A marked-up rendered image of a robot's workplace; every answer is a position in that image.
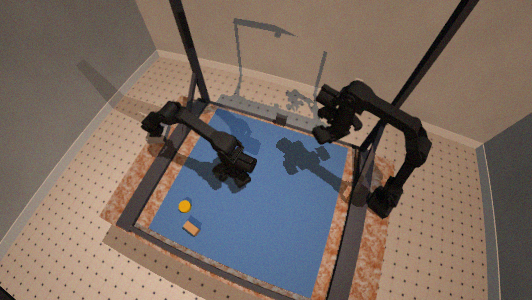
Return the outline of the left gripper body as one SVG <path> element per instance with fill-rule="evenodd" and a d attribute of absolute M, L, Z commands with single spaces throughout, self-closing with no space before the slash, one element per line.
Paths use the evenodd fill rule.
<path fill-rule="evenodd" d="M 351 125 L 353 125 L 354 131 L 361 130 L 361 128 L 363 127 L 362 122 L 359 120 L 359 118 L 356 115 L 354 115 L 353 117 L 354 119 L 354 123 L 353 123 L 353 119 L 351 121 L 343 121 L 339 119 L 336 115 L 336 112 L 332 114 L 334 116 L 333 118 L 334 121 L 330 122 L 331 126 L 325 128 L 323 125 L 320 125 L 320 126 L 314 127 L 312 130 L 313 136 L 315 137 L 315 139 L 320 145 L 329 142 L 330 139 L 336 137 L 337 134 L 339 135 L 341 133 L 349 131 Z M 352 123 L 352 124 L 349 124 L 349 123 Z"/>

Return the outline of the orange disc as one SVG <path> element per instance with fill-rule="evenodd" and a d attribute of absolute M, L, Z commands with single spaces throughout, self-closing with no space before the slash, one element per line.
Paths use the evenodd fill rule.
<path fill-rule="evenodd" d="M 179 204 L 179 209 L 180 211 L 182 211 L 183 213 L 187 213 L 191 210 L 191 203 L 188 202 L 187 200 L 184 200 L 182 202 L 180 202 Z"/>

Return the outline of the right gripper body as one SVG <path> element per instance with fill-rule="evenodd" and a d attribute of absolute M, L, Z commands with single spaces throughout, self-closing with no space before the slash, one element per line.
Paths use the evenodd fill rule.
<path fill-rule="evenodd" d="M 247 172 L 243 172 L 242 173 L 242 169 L 236 167 L 235 164 L 234 165 L 227 165 L 225 163 L 225 165 L 234 174 L 234 176 L 235 176 L 234 182 L 236 183 L 238 188 L 241 188 L 244 185 L 246 185 L 247 183 L 251 182 L 251 177 L 248 175 L 248 173 Z M 240 174 L 240 173 L 242 173 L 242 174 Z"/>

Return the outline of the brown wooden block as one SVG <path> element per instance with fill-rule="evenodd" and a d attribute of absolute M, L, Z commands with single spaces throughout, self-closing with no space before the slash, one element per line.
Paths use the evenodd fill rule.
<path fill-rule="evenodd" d="M 192 233 L 194 236 L 197 236 L 200 232 L 200 229 L 195 227 L 192 223 L 190 224 L 189 221 L 187 221 L 183 227 L 187 229 L 190 233 Z"/>

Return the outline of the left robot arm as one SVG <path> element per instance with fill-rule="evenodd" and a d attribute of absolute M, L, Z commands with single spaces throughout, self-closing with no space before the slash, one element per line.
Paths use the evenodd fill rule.
<path fill-rule="evenodd" d="M 402 169 L 398 171 L 396 179 L 389 177 L 386 187 L 384 186 L 375 200 L 386 211 L 389 207 L 395 208 L 403 193 L 401 185 L 406 182 L 415 168 L 426 162 L 432 146 L 421 120 L 379 98 L 368 85 L 359 80 L 352 81 L 340 92 L 324 84 L 316 101 L 324 105 L 318 110 L 317 115 L 321 119 L 325 118 L 328 125 L 334 118 L 332 114 L 336 111 L 337 117 L 343 121 L 351 121 L 355 113 L 361 115 L 363 111 L 368 111 L 404 133 L 407 153 Z"/>

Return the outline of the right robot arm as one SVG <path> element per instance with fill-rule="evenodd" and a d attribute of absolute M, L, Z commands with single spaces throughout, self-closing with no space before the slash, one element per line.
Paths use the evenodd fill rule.
<path fill-rule="evenodd" d="M 181 104 L 179 106 L 179 104 L 179 102 L 168 101 L 160 111 L 156 113 L 154 112 L 155 114 L 150 112 L 141 122 L 143 126 L 141 125 L 140 127 L 149 132 L 150 137 L 161 137 L 164 126 L 161 127 L 160 123 L 166 125 L 174 125 L 177 123 L 184 124 L 210 142 L 212 148 L 218 155 L 224 158 L 223 160 L 227 165 L 235 164 L 236 167 L 248 173 L 252 173 L 256 166 L 257 159 L 243 153 L 244 146 L 236 137 L 226 132 L 215 130 L 192 114 L 188 108 L 181 106 Z M 154 118 L 152 118 L 152 116 Z M 155 125 L 155 123 L 159 124 Z M 235 149 L 236 146 L 238 147 Z M 222 182 L 228 179 L 228 173 L 232 173 L 230 169 L 226 169 L 227 166 L 224 164 L 223 160 L 212 169 L 215 177 Z"/>

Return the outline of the blue mat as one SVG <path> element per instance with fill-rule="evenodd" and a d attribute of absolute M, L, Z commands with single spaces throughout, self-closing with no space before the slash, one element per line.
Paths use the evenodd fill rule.
<path fill-rule="evenodd" d="M 217 108 L 208 123 L 256 158 L 238 188 L 212 169 L 221 161 L 200 136 L 149 229 L 239 272 L 311 299 L 348 148 Z M 179 203 L 191 210 L 183 213 Z M 191 234 L 186 221 L 200 232 Z"/>

